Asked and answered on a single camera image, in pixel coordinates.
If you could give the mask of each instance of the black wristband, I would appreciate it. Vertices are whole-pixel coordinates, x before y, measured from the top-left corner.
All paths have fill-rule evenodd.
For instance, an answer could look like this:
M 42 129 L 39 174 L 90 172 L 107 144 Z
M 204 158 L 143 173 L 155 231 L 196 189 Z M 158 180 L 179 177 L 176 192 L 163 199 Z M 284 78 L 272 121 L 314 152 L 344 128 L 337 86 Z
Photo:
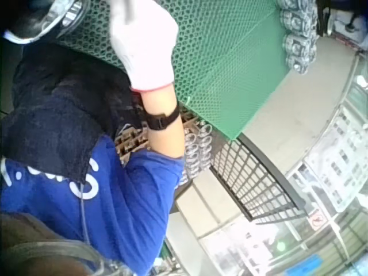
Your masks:
M 166 116 L 165 114 L 151 115 L 145 112 L 145 120 L 150 129 L 153 129 L 155 131 L 162 131 L 178 118 L 179 113 L 179 102 L 177 102 L 177 106 L 169 116 Z

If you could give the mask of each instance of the blue long-sleeve shirt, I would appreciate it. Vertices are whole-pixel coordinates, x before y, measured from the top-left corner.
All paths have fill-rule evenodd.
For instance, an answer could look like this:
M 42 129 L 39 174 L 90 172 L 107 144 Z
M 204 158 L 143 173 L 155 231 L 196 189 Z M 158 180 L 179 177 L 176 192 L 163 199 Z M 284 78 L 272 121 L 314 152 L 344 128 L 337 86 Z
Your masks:
M 146 275 L 162 247 L 182 159 L 142 150 L 120 164 L 114 142 L 95 146 L 83 189 L 91 245 Z M 1 209 L 29 213 L 66 239 L 83 240 L 80 187 L 2 158 Z

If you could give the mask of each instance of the metal railing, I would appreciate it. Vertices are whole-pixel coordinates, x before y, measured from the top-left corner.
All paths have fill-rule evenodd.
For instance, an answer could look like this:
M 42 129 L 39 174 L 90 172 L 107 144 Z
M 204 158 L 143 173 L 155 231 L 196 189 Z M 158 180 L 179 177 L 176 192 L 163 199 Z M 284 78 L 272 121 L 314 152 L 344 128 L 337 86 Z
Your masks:
M 250 221 L 267 224 L 306 216 L 305 201 L 243 134 L 217 147 L 210 170 Z

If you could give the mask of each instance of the white glove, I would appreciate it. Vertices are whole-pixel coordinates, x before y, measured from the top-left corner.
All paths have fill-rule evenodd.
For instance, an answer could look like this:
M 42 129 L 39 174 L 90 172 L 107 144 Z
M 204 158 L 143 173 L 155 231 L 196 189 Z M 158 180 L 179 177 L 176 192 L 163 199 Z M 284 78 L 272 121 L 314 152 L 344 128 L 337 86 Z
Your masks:
M 178 25 L 153 0 L 110 0 L 110 39 L 134 91 L 151 91 L 174 81 L 171 55 Z

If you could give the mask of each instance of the hexagonal mesh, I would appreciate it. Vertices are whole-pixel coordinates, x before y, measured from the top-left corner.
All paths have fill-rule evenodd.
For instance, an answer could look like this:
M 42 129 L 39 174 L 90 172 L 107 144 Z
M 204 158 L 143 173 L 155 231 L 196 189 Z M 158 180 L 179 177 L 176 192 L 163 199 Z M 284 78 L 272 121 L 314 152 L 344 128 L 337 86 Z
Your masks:
M 179 100 L 234 139 L 284 78 L 285 30 L 272 0 L 161 0 L 179 25 L 173 54 Z M 109 43 L 109 6 L 91 0 L 60 43 L 122 68 Z

